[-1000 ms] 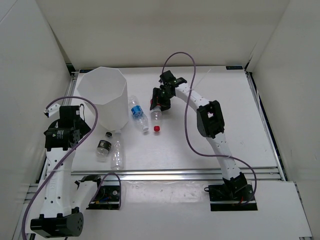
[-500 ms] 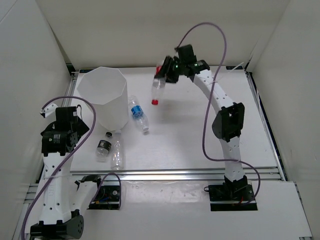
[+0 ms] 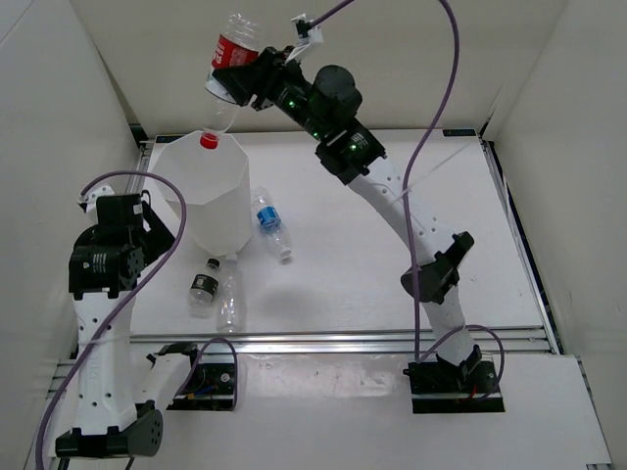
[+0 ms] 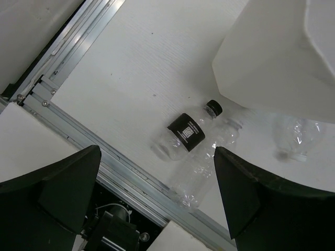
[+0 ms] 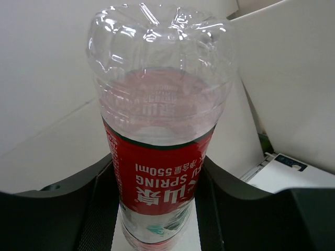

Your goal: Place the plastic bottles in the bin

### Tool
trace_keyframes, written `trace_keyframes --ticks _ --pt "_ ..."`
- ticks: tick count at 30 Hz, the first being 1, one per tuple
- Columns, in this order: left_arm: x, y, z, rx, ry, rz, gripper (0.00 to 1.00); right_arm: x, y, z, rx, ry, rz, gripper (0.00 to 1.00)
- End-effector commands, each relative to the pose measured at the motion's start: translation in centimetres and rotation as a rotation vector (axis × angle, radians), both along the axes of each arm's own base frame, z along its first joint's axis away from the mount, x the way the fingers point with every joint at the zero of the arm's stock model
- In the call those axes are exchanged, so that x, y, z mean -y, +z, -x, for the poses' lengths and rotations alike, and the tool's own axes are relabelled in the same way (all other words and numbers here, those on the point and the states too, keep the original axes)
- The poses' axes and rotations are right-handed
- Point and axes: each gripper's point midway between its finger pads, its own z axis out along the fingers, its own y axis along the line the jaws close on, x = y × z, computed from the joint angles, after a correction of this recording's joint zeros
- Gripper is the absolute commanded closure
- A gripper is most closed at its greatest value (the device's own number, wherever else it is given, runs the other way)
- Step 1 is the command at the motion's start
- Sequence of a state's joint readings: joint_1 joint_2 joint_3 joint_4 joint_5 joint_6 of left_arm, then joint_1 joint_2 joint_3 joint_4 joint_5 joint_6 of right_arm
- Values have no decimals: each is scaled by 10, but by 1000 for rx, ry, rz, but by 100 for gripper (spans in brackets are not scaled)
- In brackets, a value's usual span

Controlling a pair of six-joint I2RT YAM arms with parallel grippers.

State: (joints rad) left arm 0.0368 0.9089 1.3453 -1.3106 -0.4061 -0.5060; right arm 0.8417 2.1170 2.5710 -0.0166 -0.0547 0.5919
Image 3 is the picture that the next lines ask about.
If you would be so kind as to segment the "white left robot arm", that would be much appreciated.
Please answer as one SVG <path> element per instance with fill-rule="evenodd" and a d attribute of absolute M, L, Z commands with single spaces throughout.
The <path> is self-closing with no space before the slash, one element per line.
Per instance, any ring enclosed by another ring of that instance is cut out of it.
<path fill-rule="evenodd" d="M 175 253 L 187 225 L 171 233 L 140 193 L 110 194 L 90 182 L 79 204 L 96 222 L 73 245 L 69 291 L 78 326 L 78 357 L 61 385 L 78 383 L 77 415 L 57 438 L 62 458 L 153 456 L 163 412 L 179 391 L 202 387 L 206 369 L 186 350 L 154 364 L 152 384 L 133 397 L 130 319 L 137 294 Z"/>

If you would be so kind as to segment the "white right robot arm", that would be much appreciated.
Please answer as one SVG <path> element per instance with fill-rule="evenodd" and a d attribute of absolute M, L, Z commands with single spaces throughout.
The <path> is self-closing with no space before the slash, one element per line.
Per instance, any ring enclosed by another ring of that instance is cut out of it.
<path fill-rule="evenodd" d="M 265 48 L 253 62 L 253 107 L 275 106 L 318 143 L 315 154 L 327 171 L 367 201 L 401 238 L 415 249 L 416 273 L 402 276 L 404 289 L 424 307 L 443 344 L 436 352 L 440 379 L 460 392 L 476 376 L 479 347 L 459 329 L 464 316 L 458 298 L 458 267 L 474 244 L 455 232 L 408 194 L 383 145 L 357 119 L 362 103 L 353 76 L 340 66 L 321 68 L 307 81 L 286 52 Z"/>

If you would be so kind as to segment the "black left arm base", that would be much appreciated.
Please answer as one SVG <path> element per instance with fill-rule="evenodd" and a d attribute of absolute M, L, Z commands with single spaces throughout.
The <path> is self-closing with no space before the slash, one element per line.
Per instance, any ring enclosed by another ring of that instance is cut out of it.
<path fill-rule="evenodd" d="M 213 345 L 227 347 L 229 362 L 203 362 L 206 350 Z M 168 406 L 178 411 L 232 412 L 238 404 L 239 363 L 233 344 L 225 338 L 212 338 L 202 347 L 194 343 L 176 343 L 189 358 L 190 372 Z"/>

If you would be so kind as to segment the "blue label plastic bottle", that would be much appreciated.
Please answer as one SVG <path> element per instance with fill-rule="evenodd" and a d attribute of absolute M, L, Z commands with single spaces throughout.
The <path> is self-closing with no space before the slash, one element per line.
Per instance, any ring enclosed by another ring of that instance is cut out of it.
<path fill-rule="evenodd" d="M 252 190 L 251 197 L 252 213 L 259 223 L 267 248 L 277 259 L 289 259 L 292 255 L 289 232 L 269 192 L 264 187 L 257 187 Z"/>

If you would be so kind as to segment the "red label plastic bottle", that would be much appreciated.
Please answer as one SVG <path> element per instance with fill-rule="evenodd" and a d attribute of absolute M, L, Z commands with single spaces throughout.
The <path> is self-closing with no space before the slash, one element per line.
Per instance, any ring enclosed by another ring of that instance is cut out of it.
<path fill-rule="evenodd" d="M 261 26 L 241 13 L 231 14 L 220 33 L 211 60 L 205 90 L 210 95 L 209 117 L 200 136 L 200 145 L 215 150 L 221 136 L 232 126 L 239 113 L 239 91 L 235 79 L 259 54 Z"/>

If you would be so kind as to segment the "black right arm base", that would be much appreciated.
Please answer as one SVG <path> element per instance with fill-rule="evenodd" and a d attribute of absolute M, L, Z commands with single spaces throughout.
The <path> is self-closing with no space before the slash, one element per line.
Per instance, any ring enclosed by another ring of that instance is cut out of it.
<path fill-rule="evenodd" d="M 434 361 L 412 362 L 403 370 L 410 380 L 413 414 L 503 413 L 504 398 L 495 364 L 482 360 L 459 385 Z"/>

